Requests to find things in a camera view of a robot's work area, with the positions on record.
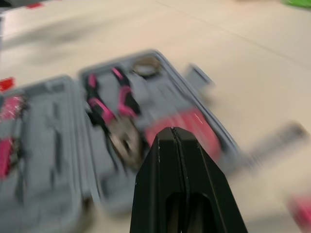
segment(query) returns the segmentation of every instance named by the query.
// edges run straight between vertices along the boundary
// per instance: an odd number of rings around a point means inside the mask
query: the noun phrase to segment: gray plastic
[[[156,56],[162,67],[157,76],[144,80],[129,70],[135,60],[147,55]],[[220,168],[228,172],[239,158],[235,142],[198,95],[198,87],[211,83],[210,79],[192,67],[185,80],[154,50],[86,68],[79,83],[61,76],[8,91],[4,97],[25,95],[28,108],[15,122],[0,122],[0,139],[19,138],[23,149],[16,169],[0,181],[1,233],[68,232],[80,222],[83,202],[89,198],[111,214],[131,209],[136,171],[121,162],[101,127],[91,124],[83,88],[87,76],[95,73],[102,99],[117,113],[119,85],[110,72],[113,66],[121,67],[130,78],[142,112],[135,119],[139,130],[197,107],[220,140]]]
[[[160,74],[144,80],[130,70],[135,60],[149,55],[156,56],[162,67]],[[86,68],[81,72],[82,86],[86,83],[89,74],[96,75],[101,98],[117,114],[119,85],[111,73],[111,68],[114,66],[121,67],[131,81],[134,98],[140,104],[142,111],[142,114],[135,120],[141,132],[150,127],[156,120],[182,110],[197,107],[204,114],[221,142],[223,154],[219,163],[220,168],[224,172],[229,170],[230,164],[228,163],[235,160],[235,157],[239,155],[235,142],[215,116],[204,106],[197,94],[197,88],[182,78],[162,54],[155,50],[148,50]],[[189,76],[192,81],[200,83],[197,82],[197,79],[199,81],[203,79],[204,83],[211,83],[211,80],[198,67],[192,69],[195,69],[194,74],[190,73]],[[83,100],[83,102],[86,110],[88,110],[86,101]],[[88,170],[89,173],[92,173],[92,177],[88,180],[88,184],[91,185],[90,190],[93,199],[100,201],[110,213],[117,214],[128,211],[132,207],[136,173],[124,166],[114,151],[105,145],[108,140],[100,128],[94,128],[88,122],[86,133],[91,138],[91,148],[90,151],[85,151],[87,153],[83,157],[88,161],[87,164],[91,165]]]
[[[19,138],[23,151],[18,166],[0,181],[0,232],[67,232],[83,213],[72,149],[72,86],[62,76],[4,94],[25,95],[28,108],[13,130],[13,120],[0,123],[0,138]]]

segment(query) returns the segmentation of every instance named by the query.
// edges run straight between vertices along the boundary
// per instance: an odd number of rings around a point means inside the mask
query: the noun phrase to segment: gray tool case
[[[128,72],[133,61],[153,55],[161,62],[151,79]],[[158,51],[148,50],[80,72],[79,81],[60,76],[4,93],[24,95],[28,107],[14,130],[12,122],[0,123],[0,136],[19,138],[23,157],[8,177],[0,181],[0,233],[70,232],[83,216],[83,203],[92,199],[111,214],[130,211],[136,173],[124,166],[101,127],[93,127],[82,85],[90,73],[97,75],[99,92],[116,110],[118,85],[110,72],[121,67],[128,75],[142,114],[138,129],[178,111],[197,107],[219,138],[219,167],[226,173],[239,158],[229,133],[208,110],[198,90],[211,80],[191,66],[185,79]]]

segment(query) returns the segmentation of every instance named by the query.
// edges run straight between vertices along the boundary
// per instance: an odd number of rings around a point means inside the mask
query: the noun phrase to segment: gray foam insert
[[[161,62],[161,72],[155,77],[145,80],[133,74],[130,70],[131,64],[135,60],[149,55],[154,55],[159,59]],[[163,117],[197,107],[202,111],[210,126],[220,137],[223,155],[234,157],[238,154],[233,139],[214,115],[205,108],[196,90],[157,51],[149,50],[86,68],[80,73],[81,86],[84,86],[89,74],[95,74],[99,82],[101,98],[117,114],[119,85],[111,73],[111,68],[114,66],[121,67],[131,81],[134,98],[136,98],[141,108],[141,115],[135,119],[135,123],[142,133],[145,128],[150,127],[153,122]],[[89,110],[84,99],[85,90],[83,87],[81,93],[83,96],[81,105],[86,106],[85,110]],[[100,128],[93,127],[88,123],[86,130],[90,138],[92,138],[92,143],[90,150],[85,151],[86,154],[83,157],[89,165],[86,169],[90,171],[89,173],[92,173],[89,186],[94,200],[102,203],[105,209],[112,214],[128,211],[132,207],[136,172],[123,165],[115,152],[110,150],[107,145],[102,146],[108,140],[104,134],[99,136]],[[99,161],[102,161],[102,163],[105,163],[104,161],[109,162],[107,166],[104,166],[98,165]]]
[[[0,123],[0,137],[18,139],[22,148],[17,167],[0,181],[0,232],[66,232],[82,213],[72,86],[62,76],[4,94],[25,95],[28,108]]]

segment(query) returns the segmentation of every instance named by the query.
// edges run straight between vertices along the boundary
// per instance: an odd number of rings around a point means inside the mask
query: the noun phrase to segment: white floor
[[[210,108],[242,149],[289,121],[311,130],[311,14],[279,1],[54,0],[8,12],[3,33],[1,76],[18,84],[153,48],[215,81]],[[229,178],[250,232],[299,232],[285,204],[310,190],[310,152]],[[94,211],[89,232],[129,230],[129,215]]]

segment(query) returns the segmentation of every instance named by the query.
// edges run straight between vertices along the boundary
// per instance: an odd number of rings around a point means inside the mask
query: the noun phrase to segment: pliers
[[[116,116],[100,98],[98,81],[90,74],[86,82],[87,102],[92,110],[92,120],[108,134],[116,154],[131,168],[139,169],[142,163],[142,140],[133,119],[140,114],[128,77],[119,67],[112,68],[119,85],[119,103]]]

